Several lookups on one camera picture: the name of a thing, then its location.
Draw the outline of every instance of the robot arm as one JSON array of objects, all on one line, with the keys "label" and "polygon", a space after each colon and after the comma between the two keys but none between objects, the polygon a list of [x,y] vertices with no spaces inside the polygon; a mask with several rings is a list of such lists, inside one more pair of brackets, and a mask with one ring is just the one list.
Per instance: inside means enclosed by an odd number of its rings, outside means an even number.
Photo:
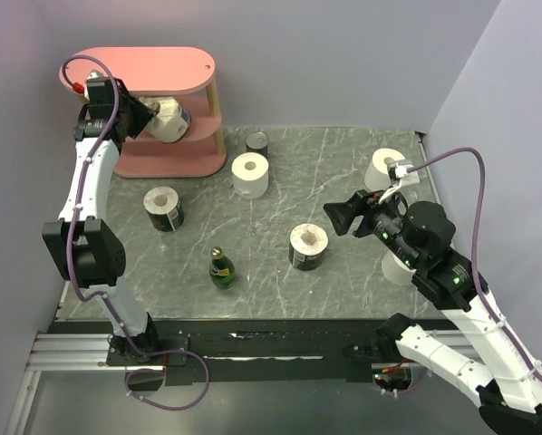
[{"label": "robot arm", "polygon": [[[109,311],[102,296],[122,321],[128,325],[130,335],[142,348],[154,350],[149,337],[155,335],[150,317],[136,301],[131,287],[123,277],[126,267],[124,246],[105,223],[106,205],[110,190],[111,174],[118,161],[121,145],[127,136],[138,135],[154,116],[149,108],[129,95],[123,82],[119,84],[118,116],[112,124],[110,133],[102,139],[96,152],[92,154],[102,130],[109,121],[113,100],[110,79],[94,78],[87,81],[91,101],[83,106],[78,124],[74,129],[76,140],[76,165],[72,186],[57,222],[44,225],[43,237],[52,254],[55,264],[64,279],[68,279],[65,247],[74,208],[79,211],[73,239],[73,264],[78,284],[84,295],[97,294],[94,299],[101,306],[113,326],[115,347],[128,350],[124,332]],[[82,177],[82,167],[89,164]],[[74,204],[76,193],[82,186],[82,204]]]},{"label": "robot arm", "polygon": [[[406,211],[402,214],[400,204]],[[456,231],[439,204],[420,201],[407,207],[400,192],[359,190],[344,203],[325,204],[338,236],[358,216],[356,237],[375,235],[409,268],[412,282],[434,306],[462,331],[483,363],[473,362],[427,335],[402,314],[380,328],[382,354],[418,362],[451,383],[479,407],[483,420],[498,434],[542,434],[542,381],[505,333],[512,334],[493,294],[480,275],[486,304],[477,294],[471,262],[451,246]],[[496,313],[494,319],[489,309]],[[530,353],[528,361],[542,376]]]}]

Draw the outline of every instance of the pink shelf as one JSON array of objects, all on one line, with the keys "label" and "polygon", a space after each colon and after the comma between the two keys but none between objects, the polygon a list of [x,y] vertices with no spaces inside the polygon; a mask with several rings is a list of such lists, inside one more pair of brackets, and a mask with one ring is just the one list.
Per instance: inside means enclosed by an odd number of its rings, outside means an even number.
[{"label": "pink shelf", "polygon": [[[77,54],[100,59],[137,95],[193,93],[207,86],[215,76],[215,61],[210,54],[193,47],[98,47]],[[70,63],[67,73],[73,82],[85,84],[94,69],[100,70],[100,67],[79,60]],[[69,88],[61,70],[60,80]]]},{"label": "pink shelf", "polygon": [[[221,130],[215,82],[215,61],[192,47],[99,47],[77,54],[100,59],[128,90],[140,96],[175,96],[190,113],[190,128],[176,143],[162,143],[144,131],[127,140],[114,171],[127,178],[206,177],[225,164],[227,153]],[[72,82],[84,84],[92,70],[87,60],[72,62]],[[60,79],[68,87],[60,71]],[[205,89],[208,97],[188,95]]]},{"label": "pink shelf", "polygon": [[[215,134],[220,127],[221,117],[210,116],[207,97],[197,95],[178,95],[177,101],[190,113],[190,128],[180,142],[193,142],[203,140]],[[126,140],[127,142],[141,143],[156,141],[156,138],[147,131],[143,131],[138,138]]]},{"label": "pink shelf", "polygon": [[187,143],[126,142],[114,172],[125,178],[193,178],[214,174],[227,154],[217,154],[215,137]]}]

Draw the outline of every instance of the cable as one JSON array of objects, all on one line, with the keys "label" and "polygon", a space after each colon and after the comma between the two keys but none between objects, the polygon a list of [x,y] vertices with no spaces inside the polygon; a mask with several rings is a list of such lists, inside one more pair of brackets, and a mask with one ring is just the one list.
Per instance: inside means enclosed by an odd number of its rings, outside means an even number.
[{"label": "cable", "polygon": [[409,361],[408,359],[402,358],[402,360],[400,361],[399,364],[394,365],[393,367],[387,367],[387,368],[383,369],[383,370],[382,370],[382,373],[386,373],[386,374],[388,374],[388,375],[395,374],[395,373],[397,373],[397,372],[401,369],[401,367],[402,367],[405,363],[407,363],[408,361]]},{"label": "cable", "polygon": [[388,394],[391,396],[396,396],[396,395],[402,396],[404,394],[409,394],[422,385],[424,380],[428,377],[429,372],[430,371],[427,368],[424,368],[424,372],[422,373],[422,376],[418,379],[418,381],[414,382],[414,369],[411,367],[410,368],[411,383],[410,383],[410,386],[406,390],[396,390],[396,392],[394,393],[392,391],[386,391],[383,388],[374,387],[374,389],[378,392],[382,392],[382,390],[384,390],[385,394]]},{"label": "cable", "polygon": [[[480,212],[482,210],[482,201],[485,196],[485,172],[486,172],[485,162],[482,159],[482,156],[477,150],[471,147],[457,148],[455,150],[444,152],[440,156],[430,159],[419,166],[410,168],[408,169],[408,172],[410,173],[410,172],[415,172],[420,169],[424,169],[427,166],[430,166],[431,164],[436,163],[437,161],[446,159],[447,157],[450,157],[454,154],[458,154],[460,152],[470,152],[472,155],[474,155],[474,157],[476,157],[477,162],[479,163],[479,175],[480,175],[479,196],[477,198],[477,210],[474,215],[474,225],[472,228],[472,247],[471,247],[471,253],[470,253],[470,261],[472,263],[472,281],[474,282],[474,287],[477,291],[477,295],[479,296],[480,301],[484,305],[485,309],[489,312],[489,315],[495,320],[495,322],[499,323],[500,319],[498,318],[497,313],[495,313],[495,310],[492,309],[492,306],[490,306],[490,303],[487,300],[487,297],[482,291],[482,286],[480,285],[480,277],[479,277],[479,259],[478,259],[479,224],[480,224]],[[518,354],[521,356],[521,358],[527,365],[528,369],[530,371],[534,371],[535,377],[542,382],[542,374],[536,369],[535,364],[531,362],[530,357],[528,356],[527,352],[525,352],[525,349],[523,349],[523,346],[518,341],[517,337],[515,337],[513,332],[508,328],[506,324],[502,326],[502,330],[503,330],[503,333],[505,333],[505,335],[507,336],[507,338],[513,343],[513,346],[515,347]]]},{"label": "cable", "polygon": [[114,321],[121,328],[122,332],[124,333],[124,335],[126,337],[126,340],[128,341],[131,348],[136,353],[139,353],[140,355],[145,356],[145,357],[149,357],[149,358],[154,357],[154,356],[161,356],[161,355],[166,356],[166,355],[173,354],[173,353],[178,353],[178,354],[183,353],[183,354],[186,354],[188,356],[192,356],[193,358],[197,359],[202,364],[203,368],[205,369],[205,386],[202,389],[202,391],[200,392],[200,394],[198,395],[197,399],[195,399],[191,403],[189,403],[187,405],[184,405],[184,406],[161,405],[159,403],[156,403],[155,401],[150,401],[150,400],[146,399],[145,397],[140,396],[138,393],[131,390],[130,385],[129,385],[129,380],[134,374],[141,373],[141,372],[153,372],[153,373],[155,373],[155,372],[157,372],[155,370],[152,370],[152,369],[139,369],[139,370],[136,370],[134,372],[129,373],[126,376],[126,379],[124,380],[124,385],[125,385],[126,390],[127,390],[127,395],[131,395],[134,398],[136,398],[136,399],[138,399],[140,401],[143,401],[144,403],[147,403],[147,404],[149,404],[151,406],[159,408],[161,410],[165,410],[165,411],[183,411],[183,410],[187,410],[188,408],[191,408],[192,406],[199,403],[202,400],[202,398],[205,397],[205,395],[207,394],[208,386],[210,385],[210,373],[208,372],[207,363],[200,356],[198,356],[196,353],[193,353],[191,351],[186,351],[184,349],[180,349],[180,350],[173,349],[173,350],[169,350],[169,351],[160,351],[160,352],[151,352],[151,353],[143,351],[140,347],[138,347],[136,345],[136,343],[132,339],[130,333],[128,332],[128,328],[126,327],[126,324],[123,322],[123,320],[120,318],[120,316],[118,315],[118,313],[116,312],[116,310],[112,306],[112,304],[111,304],[110,300],[108,299],[108,296],[107,296],[107,294],[105,292],[103,292],[103,291],[95,291],[91,295],[84,296],[83,293],[80,291],[80,286],[78,284],[78,279],[77,279],[77,276],[75,274],[75,267],[74,267],[74,264],[73,264],[73,235],[75,233],[75,227],[76,227],[76,224],[77,224],[77,221],[78,221],[78,217],[80,216],[80,210],[82,209],[81,203],[82,203],[83,188],[84,188],[84,185],[85,185],[86,174],[88,172],[88,168],[90,167],[90,162],[92,161],[92,158],[95,155],[98,148],[100,148],[100,145],[102,144],[104,138],[110,132],[112,124],[116,120],[116,115],[118,113],[118,108],[119,108],[119,105],[120,105],[120,96],[118,94],[118,83],[116,83],[116,80],[114,79],[114,76],[111,74],[110,69],[106,65],[104,65],[101,61],[99,61],[98,59],[96,59],[94,57],[91,57],[91,56],[83,55],[83,54],[78,54],[78,55],[72,56],[67,61],[65,61],[63,63],[63,65],[62,65],[63,79],[68,82],[68,84],[72,87],[72,89],[76,90],[76,89],[79,88],[79,86],[76,86],[76,83],[72,83],[72,81],[68,77],[66,69],[67,69],[67,66],[68,66],[69,63],[71,63],[71,62],[73,62],[75,60],[78,60],[78,59],[83,59],[83,60],[86,60],[86,61],[94,62],[104,70],[104,72],[106,73],[106,75],[108,76],[108,78],[110,79],[110,82],[111,82],[111,87],[112,87],[112,90],[114,92],[114,101],[113,101],[113,106],[112,106],[110,118],[108,119],[108,122],[106,123],[106,125],[104,126],[102,132],[100,133],[100,136],[98,137],[98,139],[96,139],[96,141],[92,145],[92,149],[90,150],[90,152],[88,152],[88,154],[86,156],[86,159],[83,161],[82,169],[80,170],[80,177],[78,179],[78,186],[77,186],[77,189],[76,189],[75,201],[74,201],[74,205],[73,205],[72,221],[70,222],[70,228],[68,230],[68,238],[67,238],[67,242],[66,242],[66,245],[65,245],[65,255],[66,255],[66,260],[67,260],[67,265],[68,265],[68,275],[70,276],[70,282],[72,283],[72,287],[73,287],[73,291],[75,292],[75,295],[78,297],[78,299],[80,299],[80,301],[89,302],[95,296],[99,296],[99,297],[102,298],[103,303],[108,308],[108,311],[111,313],[112,317],[114,318]]}]

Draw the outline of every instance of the purple wall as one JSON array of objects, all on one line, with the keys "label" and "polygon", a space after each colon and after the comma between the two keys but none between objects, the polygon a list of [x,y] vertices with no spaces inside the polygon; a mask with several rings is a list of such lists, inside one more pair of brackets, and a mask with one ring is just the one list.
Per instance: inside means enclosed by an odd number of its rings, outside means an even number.
[{"label": "purple wall", "polygon": [[226,125],[427,131],[498,0],[34,0],[67,55],[210,52]]},{"label": "purple wall", "polygon": [[[542,0],[503,0],[426,141],[429,156],[477,148],[487,166],[479,268],[542,360]],[[470,249],[479,175],[472,157],[434,165],[440,197]]]},{"label": "purple wall", "polygon": [[57,79],[62,59],[33,3],[0,0],[0,433],[62,289],[41,239],[73,171],[75,102]]}]

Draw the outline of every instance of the small tin can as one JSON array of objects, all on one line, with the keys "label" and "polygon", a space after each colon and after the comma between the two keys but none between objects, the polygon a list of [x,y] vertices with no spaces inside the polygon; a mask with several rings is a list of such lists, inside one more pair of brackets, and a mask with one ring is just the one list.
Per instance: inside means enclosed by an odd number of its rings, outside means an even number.
[{"label": "small tin can", "polygon": [[247,136],[247,152],[256,152],[268,159],[267,149],[269,145],[269,139],[265,133],[259,131]]}]

